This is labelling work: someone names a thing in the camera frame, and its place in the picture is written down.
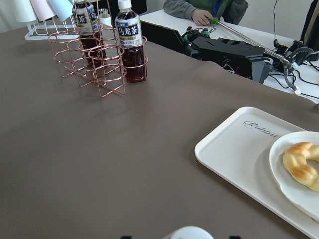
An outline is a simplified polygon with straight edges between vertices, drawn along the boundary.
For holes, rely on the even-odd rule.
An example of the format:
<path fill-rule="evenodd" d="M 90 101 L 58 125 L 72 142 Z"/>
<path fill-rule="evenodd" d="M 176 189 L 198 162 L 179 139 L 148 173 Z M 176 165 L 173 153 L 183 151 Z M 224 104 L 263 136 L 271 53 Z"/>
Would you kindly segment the person hand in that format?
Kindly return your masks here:
<path fill-rule="evenodd" d="M 207 26 L 207 25 L 210 25 L 209 20 L 213 19 L 214 17 L 207 10 L 194 9 L 191 12 L 191 18 L 197 26 Z"/>

